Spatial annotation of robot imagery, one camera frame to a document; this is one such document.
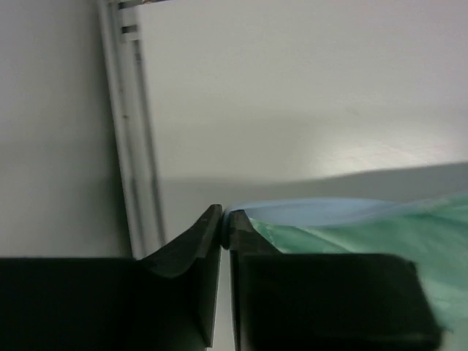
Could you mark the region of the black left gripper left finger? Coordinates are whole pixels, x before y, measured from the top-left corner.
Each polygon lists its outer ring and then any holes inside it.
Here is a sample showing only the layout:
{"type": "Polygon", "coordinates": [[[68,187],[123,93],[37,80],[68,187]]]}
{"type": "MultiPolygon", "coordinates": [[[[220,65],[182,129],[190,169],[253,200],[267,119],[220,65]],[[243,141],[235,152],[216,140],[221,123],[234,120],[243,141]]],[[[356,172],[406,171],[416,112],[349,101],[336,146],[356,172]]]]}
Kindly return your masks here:
{"type": "Polygon", "coordinates": [[[222,207],[140,259],[1,259],[3,350],[204,350],[213,344],[222,207]]]}

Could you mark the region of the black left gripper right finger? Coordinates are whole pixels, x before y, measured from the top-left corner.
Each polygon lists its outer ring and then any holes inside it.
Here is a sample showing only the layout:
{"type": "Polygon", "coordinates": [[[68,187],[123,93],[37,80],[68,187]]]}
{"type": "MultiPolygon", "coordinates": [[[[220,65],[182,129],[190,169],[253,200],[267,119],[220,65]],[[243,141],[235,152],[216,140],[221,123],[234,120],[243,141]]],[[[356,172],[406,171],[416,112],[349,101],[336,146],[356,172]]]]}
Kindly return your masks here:
{"type": "Polygon", "coordinates": [[[413,262],[283,254],[244,211],[227,220],[237,350],[436,350],[442,329],[413,262]]]}

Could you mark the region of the blue and green pillowcase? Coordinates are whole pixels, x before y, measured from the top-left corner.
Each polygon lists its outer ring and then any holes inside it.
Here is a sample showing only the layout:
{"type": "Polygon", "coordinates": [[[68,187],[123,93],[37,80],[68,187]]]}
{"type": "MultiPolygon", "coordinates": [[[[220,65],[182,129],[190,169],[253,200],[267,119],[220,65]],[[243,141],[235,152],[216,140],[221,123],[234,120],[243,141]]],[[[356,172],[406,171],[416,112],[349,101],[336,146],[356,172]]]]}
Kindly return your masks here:
{"type": "Polygon", "coordinates": [[[408,203],[315,197],[237,205],[276,249],[299,253],[386,253],[416,263],[437,319],[467,321],[467,196],[408,203]]]}

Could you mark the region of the aluminium table frame rail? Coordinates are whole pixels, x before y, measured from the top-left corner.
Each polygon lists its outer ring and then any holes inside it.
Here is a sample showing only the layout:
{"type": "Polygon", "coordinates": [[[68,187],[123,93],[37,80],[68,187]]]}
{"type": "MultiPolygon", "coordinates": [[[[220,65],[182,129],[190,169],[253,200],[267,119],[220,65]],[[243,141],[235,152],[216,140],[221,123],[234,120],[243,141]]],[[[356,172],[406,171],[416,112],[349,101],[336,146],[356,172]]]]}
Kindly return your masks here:
{"type": "Polygon", "coordinates": [[[167,243],[137,11],[144,1],[98,1],[99,22],[132,254],[167,243]]]}

